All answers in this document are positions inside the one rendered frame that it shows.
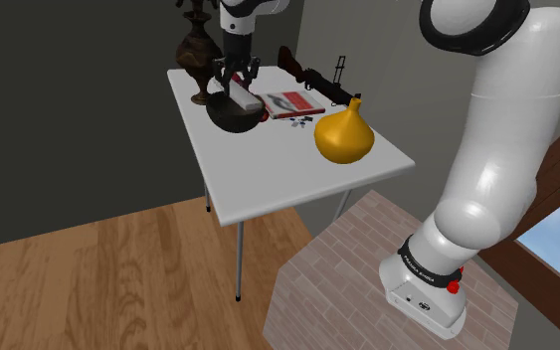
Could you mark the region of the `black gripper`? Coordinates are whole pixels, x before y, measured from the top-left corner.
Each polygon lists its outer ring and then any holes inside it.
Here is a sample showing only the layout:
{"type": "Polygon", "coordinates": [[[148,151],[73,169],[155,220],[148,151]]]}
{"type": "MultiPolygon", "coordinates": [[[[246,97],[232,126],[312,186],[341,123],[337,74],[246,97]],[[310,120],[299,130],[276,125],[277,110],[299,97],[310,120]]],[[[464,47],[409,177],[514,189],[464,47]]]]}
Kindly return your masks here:
{"type": "Polygon", "coordinates": [[[220,84],[226,96],[230,95],[230,81],[232,79],[232,64],[248,64],[242,70],[241,86],[248,90],[252,81],[258,76],[261,60],[251,57],[252,34],[233,34],[223,32],[224,58],[213,60],[213,72],[215,80],[220,84]]]}

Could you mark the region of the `white and red long box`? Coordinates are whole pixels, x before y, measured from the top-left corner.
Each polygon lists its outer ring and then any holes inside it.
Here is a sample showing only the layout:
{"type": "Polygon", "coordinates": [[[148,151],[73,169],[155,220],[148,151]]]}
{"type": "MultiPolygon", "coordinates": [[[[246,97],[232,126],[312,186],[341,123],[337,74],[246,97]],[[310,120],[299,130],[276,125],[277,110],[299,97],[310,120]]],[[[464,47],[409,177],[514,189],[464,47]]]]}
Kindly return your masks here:
{"type": "Polygon", "coordinates": [[[244,87],[245,81],[237,73],[233,74],[228,87],[223,87],[215,78],[212,78],[211,82],[218,87],[225,96],[229,97],[239,107],[246,111],[258,110],[264,107],[264,104],[244,87]]]}

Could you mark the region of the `black bowl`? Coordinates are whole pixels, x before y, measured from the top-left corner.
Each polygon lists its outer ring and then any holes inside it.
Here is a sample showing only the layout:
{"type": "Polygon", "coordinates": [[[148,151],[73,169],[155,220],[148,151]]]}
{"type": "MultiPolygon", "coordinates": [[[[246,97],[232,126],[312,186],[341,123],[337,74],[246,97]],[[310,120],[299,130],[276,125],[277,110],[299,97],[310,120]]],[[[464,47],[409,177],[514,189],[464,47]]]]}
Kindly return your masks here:
{"type": "Polygon", "coordinates": [[[206,110],[215,125],[231,133],[243,133],[255,128],[266,113],[264,106],[242,109],[222,91],[208,96],[206,110]]]}

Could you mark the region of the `brown ornate metal vase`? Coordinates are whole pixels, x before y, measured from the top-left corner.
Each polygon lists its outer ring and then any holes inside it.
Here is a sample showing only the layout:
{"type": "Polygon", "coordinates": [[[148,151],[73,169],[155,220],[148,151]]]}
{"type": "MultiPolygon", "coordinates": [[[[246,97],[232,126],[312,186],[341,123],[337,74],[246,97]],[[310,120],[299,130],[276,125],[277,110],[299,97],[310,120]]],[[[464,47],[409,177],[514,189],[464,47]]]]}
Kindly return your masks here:
{"type": "Polygon", "coordinates": [[[204,2],[209,1],[217,9],[217,0],[190,0],[192,10],[183,13],[191,23],[191,30],[176,50],[176,62],[196,82],[200,91],[191,96],[191,101],[205,105],[209,93],[208,83],[214,76],[213,61],[223,57],[222,51],[205,30],[205,23],[212,15],[204,11],[204,2]]]}

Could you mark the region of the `red and white book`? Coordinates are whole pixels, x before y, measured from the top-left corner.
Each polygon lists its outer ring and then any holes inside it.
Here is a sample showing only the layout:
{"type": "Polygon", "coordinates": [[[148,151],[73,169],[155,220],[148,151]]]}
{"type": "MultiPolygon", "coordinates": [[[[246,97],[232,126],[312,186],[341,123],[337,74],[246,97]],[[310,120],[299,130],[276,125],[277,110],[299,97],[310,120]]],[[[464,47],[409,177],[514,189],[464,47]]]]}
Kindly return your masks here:
{"type": "Polygon", "coordinates": [[[325,107],[306,90],[261,93],[260,98],[272,119],[320,114],[325,107]]]}

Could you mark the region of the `dark brown toy rifle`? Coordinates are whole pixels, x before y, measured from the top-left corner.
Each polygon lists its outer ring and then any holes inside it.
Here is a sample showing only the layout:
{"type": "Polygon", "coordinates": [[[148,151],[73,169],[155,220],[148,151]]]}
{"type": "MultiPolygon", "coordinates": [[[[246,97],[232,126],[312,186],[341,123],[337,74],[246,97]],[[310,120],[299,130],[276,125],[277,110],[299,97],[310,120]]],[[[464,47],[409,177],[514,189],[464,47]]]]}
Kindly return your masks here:
{"type": "Polygon", "coordinates": [[[341,86],[340,80],[345,68],[345,56],[339,56],[335,66],[334,77],[332,81],[327,80],[321,73],[314,69],[303,69],[300,63],[295,59],[291,50],[286,46],[280,46],[278,53],[277,66],[292,75],[298,83],[304,83],[307,90],[317,90],[333,105],[350,104],[351,99],[360,98],[361,93],[349,93],[341,86]]]}

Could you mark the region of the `white table with metal legs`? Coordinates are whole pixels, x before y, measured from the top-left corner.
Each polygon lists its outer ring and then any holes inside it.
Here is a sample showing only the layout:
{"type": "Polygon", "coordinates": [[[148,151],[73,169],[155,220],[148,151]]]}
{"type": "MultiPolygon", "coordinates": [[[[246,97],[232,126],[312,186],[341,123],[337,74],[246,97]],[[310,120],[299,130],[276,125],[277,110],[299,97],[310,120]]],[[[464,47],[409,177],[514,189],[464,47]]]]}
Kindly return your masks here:
{"type": "Polygon", "coordinates": [[[218,223],[243,227],[245,222],[320,198],[350,192],[403,174],[415,162],[381,134],[361,160],[338,165],[316,149],[314,125],[292,127],[269,120],[245,133],[220,129],[204,106],[193,103],[197,85],[182,69],[168,71],[203,177],[208,204],[218,223]]]}

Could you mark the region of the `yellow gourd shaped vase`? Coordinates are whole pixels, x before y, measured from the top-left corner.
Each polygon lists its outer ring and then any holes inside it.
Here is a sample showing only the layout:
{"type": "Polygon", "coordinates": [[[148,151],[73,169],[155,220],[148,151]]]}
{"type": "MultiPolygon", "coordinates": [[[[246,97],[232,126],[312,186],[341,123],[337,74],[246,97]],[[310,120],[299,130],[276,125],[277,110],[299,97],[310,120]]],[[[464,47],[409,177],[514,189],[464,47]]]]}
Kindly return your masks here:
{"type": "Polygon", "coordinates": [[[314,128],[314,142],[320,154],[337,164],[362,159],[373,147],[374,131],[361,117],[361,99],[353,97],[345,110],[321,118],[314,128]]]}

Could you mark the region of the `brick patterned robot stand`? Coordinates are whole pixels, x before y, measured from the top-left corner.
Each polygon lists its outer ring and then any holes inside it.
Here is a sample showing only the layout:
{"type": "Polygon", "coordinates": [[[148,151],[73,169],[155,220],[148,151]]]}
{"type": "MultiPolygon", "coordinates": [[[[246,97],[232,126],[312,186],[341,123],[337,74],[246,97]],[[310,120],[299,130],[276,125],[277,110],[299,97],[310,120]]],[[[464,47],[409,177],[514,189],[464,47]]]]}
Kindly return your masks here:
{"type": "Polygon", "coordinates": [[[443,340],[393,307],[379,262],[419,221],[370,191],[278,272],[263,334],[273,350],[508,350],[518,303],[475,262],[467,319],[443,340]]]}

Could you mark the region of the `wooden framed window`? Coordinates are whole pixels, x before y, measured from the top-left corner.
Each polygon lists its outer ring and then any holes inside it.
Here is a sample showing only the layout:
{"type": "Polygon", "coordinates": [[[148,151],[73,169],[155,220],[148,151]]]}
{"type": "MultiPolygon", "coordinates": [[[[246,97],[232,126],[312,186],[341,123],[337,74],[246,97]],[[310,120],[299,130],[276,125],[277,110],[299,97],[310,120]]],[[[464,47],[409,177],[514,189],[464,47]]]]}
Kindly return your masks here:
{"type": "Polygon", "coordinates": [[[536,198],[513,233],[479,256],[560,330],[560,272],[519,240],[538,228],[547,235],[541,251],[560,256],[560,223],[546,226],[560,209],[560,136],[549,147],[536,180],[536,198]]]}

